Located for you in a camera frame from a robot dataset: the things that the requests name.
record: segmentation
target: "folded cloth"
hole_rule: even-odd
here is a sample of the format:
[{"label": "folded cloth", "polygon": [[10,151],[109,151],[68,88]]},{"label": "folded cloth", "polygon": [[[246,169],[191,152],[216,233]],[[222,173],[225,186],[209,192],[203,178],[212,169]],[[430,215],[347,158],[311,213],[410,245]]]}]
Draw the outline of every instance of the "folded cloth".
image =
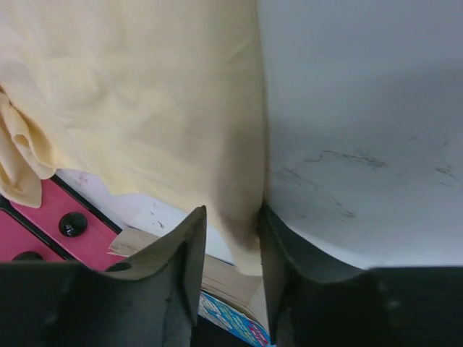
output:
[{"label": "folded cloth", "polygon": [[206,205],[260,272],[265,119],[256,0],[0,1],[0,190],[38,207],[56,168]]}]

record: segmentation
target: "pink drawer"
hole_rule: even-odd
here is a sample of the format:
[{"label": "pink drawer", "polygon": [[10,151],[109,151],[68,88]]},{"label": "pink drawer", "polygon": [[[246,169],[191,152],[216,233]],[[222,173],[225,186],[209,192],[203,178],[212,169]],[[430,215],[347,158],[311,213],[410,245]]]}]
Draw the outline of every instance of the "pink drawer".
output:
[{"label": "pink drawer", "polygon": [[[12,202],[13,208],[88,267],[105,270],[123,259],[120,256],[107,254],[116,233],[92,214],[86,206],[71,197],[52,180],[42,181],[42,188],[43,198],[40,208],[25,207]],[[77,217],[80,217],[77,221],[82,221],[82,218],[86,221],[87,225],[82,234],[69,237],[61,233],[60,221],[68,213],[77,213]],[[61,230],[65,234],[66,231],[72,234],[71,231],[83,230],[75,226],[76,223],[62,223]]]},{"label": "pink drawer", "polygon": [[49,262],[64,261],[4,211],[0,211],[0,261],[11,262],[23,252],[36,252]]}]

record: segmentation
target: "colorful packaging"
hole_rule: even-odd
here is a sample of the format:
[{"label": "colorful packaging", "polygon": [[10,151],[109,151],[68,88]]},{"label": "colorful packaging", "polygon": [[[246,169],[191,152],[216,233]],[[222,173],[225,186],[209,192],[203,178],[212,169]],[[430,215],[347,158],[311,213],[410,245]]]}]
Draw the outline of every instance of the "colorful packaging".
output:
[{"label": "colorful packaging", "polygon": [[248,342],[251,346],[266,347],[270,345],[270,336],[263,327],[204,292],[201,292],[198,313],[201,317]]}]

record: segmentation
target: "cream fabric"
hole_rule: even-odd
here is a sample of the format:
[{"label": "cream fabric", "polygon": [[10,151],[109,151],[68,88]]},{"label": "cream fabric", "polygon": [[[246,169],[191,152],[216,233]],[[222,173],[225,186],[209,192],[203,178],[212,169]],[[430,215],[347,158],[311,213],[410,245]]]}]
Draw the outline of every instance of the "cream fabric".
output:
[{"label": "cream fabric", "polygon": [[40,205],[55,168],[208,207],[260,272],[263,82],[256,0],[0,1],[0,189]]}]

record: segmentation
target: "round drawer knob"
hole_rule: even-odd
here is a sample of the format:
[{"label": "round drawer knob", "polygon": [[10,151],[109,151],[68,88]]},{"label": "round drawer knob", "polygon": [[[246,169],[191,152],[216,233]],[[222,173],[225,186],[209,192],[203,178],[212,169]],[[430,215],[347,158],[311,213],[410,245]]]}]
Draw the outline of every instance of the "round drawer knob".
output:
[{"label": "round drawer knob", "polygon": [[82,235],[87,228],[87,218],[79,212],[71,212],[59,220],[59,231],[67,237]]},{"label": "round drawer knob", "polygon": [[43,257],[37,252],[23,252],[18,254],[13,260],[43,260]]}]

